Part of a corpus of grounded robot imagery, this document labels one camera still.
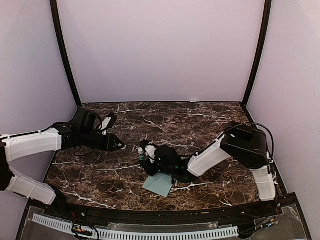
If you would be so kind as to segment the light blue envelope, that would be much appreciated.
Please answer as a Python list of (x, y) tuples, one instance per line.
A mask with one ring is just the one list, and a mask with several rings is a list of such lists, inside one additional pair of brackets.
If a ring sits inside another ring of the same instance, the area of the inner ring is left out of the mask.
[(172, 186), (171, 176), (158, 172), (154, 176), (149, 176), (142, 188), (166, 198)]

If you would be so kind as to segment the small glue stick bottle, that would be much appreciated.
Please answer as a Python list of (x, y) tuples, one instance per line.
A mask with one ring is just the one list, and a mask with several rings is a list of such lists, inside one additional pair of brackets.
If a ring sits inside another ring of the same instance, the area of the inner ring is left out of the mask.
[(145, 160), (145, 152), (142, 147), (138, 148), (138, 156), (139, 156), (139, 163), (142, 163)]

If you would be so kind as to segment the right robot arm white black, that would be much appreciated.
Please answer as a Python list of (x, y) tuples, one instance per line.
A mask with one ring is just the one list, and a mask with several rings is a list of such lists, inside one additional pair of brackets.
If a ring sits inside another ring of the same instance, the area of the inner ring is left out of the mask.
[(260, 123), (231, 121), (211, 144), (190, 155), (180, 155), (171, 146), (144, 139), (139, 143), (139, 164), (150, 177), (161, 173), (173, 183), (191, 183), (233, 158), (251, 171), (261, 200), (255, 205), (255, 213), (266, 217), (274, 210), (276, 198), (271, 167), (275, 147), (269, 146), (267, 140), (272, 137), (271, 131)]

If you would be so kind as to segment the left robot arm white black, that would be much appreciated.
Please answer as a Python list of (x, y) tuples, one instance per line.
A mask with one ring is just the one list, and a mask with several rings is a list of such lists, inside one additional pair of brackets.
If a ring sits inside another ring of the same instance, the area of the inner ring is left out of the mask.
[(0, 138), (0, 189), (39, 201), (57, 214), (67, 218), (70, 206), (65, 196), (54, 186), (41, 183), (15, 170), (10, 163), (40, 153), (57, 152), (77, 147), (115, 152), (126, 147), (115, 134), (108, 133), (117, 116), (109, 113), (102, 119), (97, 113), (79, 108), (68, 122), (56, 122), (46, 129), (4, 135)]

